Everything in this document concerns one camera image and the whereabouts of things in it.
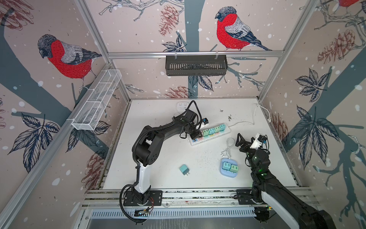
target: dark gray metal basket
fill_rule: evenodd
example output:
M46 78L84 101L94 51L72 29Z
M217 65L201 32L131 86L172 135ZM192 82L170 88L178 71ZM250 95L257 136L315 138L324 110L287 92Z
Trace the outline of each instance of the dark gray metal basket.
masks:
M228 69L226 55L167 56L167 75L225 75Z

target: white table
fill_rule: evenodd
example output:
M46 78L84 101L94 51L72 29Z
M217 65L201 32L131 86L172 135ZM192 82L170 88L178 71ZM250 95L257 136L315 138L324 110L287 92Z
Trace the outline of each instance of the white table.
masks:
M133 100L124 124L121 137L114 154L104 189L121 189L136 179L136 164L132 159L132 145L146 125L156 127L171 122L177 112L176 104L180 100ZM253 122L256 99L196 99L202 118L209 120L209 126L237 122ZM257 133L268 135L270 143L269 169L284 186L296 186L291 172L275 141L264 114L258 108L255 113L255 125L240 123L231 127L231 133L207 142L191 146L188 139L175 135L166 141L158 159L152 165L151 188L236 188L251 187L250 168L244 163L245 154L238 147L231 148L231 159L239 166L237 177L229 178L220 174L221 151L226 140L237 134L250 141ZM189 175L183 175L179 167L186 164Z

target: white power adapter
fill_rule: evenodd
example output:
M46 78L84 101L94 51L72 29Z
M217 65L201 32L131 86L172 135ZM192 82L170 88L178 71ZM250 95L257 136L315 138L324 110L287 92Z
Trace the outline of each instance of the white power adapter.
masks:
M183 113L186 111L189 103L188 102L178 102L177 103L177 111Z

